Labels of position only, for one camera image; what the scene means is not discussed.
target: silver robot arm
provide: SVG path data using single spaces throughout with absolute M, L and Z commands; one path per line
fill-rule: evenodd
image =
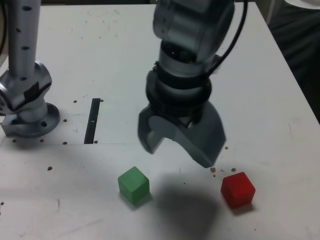
M 60 121 L 59 110 L 44 100 L 51 76 L 36 61 L 40 6 L 41 0 L 8 1 L 9 68 L 0 77 L 1 126 L 8 137 L 40 137 Z

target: table surface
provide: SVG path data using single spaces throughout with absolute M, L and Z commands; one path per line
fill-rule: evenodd
M 210 78 L 228 146 L 215 177 L 171 140 L 154 155 L 144 151 L 137 123 L 159 54 L 154 7 L 41 8 L 37 59 L 52 76 L 45 99 L 60 109 L 61 121 L 41 138 L 16 143 L 0 131 L 1 239 L 319 239 L 320 127 L 255 3 Z M 239 24 L 243 5 L 235 7 L 220 54 Z M 104 100 L 98 144 L 84 145 L 92 98 Z M 133 166 L 150 180 L 151 197 L 137 208 L 117 182 Z M 237 211 L 220 193 L 232 168 L 256 188 L 252 205 Z

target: black cable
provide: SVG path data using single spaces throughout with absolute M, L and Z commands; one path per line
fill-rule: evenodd
M 240 33 L 242 31 L 242 28 L 244 27 L 245 20 L 247 17 L 247 11 L 248 11 L 248 0 L 243 0 L 243 12 L 242 12 L 242 17 L 239 23 L 238 30 L 236 31 L 234 38 L 228 47 L 228 49 L 225 51 L 225 53 L 218 59 L 218 61 L 213 65 L 213 67 L 209 70 L 207 73 L 208 77 L 222 64 L 222 62 L 226 59 L 226 57 L 229 55 L 231 50 L 234 48 L 236 45 L 236 42 L 238 41 L 238 38 L 240 36 Z
M 2 39 L 0 44 L 0 54 L 2 54 L 5 48 L 6 37 L 7 37 L 7 12 L 6 12 L 4 0 L 1 0 L 1 11 L 3 16 L 3 33 L 2 33 Z

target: red cube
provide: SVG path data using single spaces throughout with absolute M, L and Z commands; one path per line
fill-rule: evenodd
M 227 176 L 222 181 L 221 193 L 231 209 L 252 202 L 256 189 L 244 172 Z

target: screw hole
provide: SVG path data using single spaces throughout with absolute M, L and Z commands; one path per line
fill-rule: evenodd
M 30 7 L 30 6 L 23 6 L 22 7 L 23 11 L 30 11 L 31 9 L 32 9 L 32 7 Z

